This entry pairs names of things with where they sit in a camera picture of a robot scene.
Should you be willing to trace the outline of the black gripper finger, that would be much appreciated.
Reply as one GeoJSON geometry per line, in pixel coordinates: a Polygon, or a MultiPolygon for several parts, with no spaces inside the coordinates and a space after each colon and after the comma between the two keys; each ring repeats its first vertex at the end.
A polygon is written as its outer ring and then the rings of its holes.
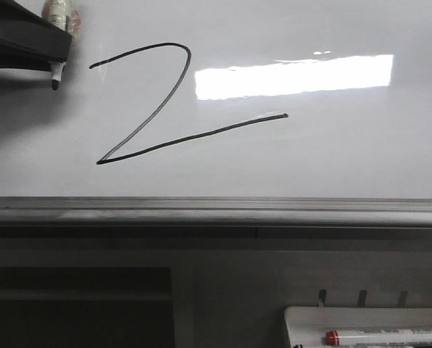
{"type": "Polygon", "coordinates": [[[72,36],[16,1],[0,1],[0,69],[50,71],[65,63],[72,36]]]}

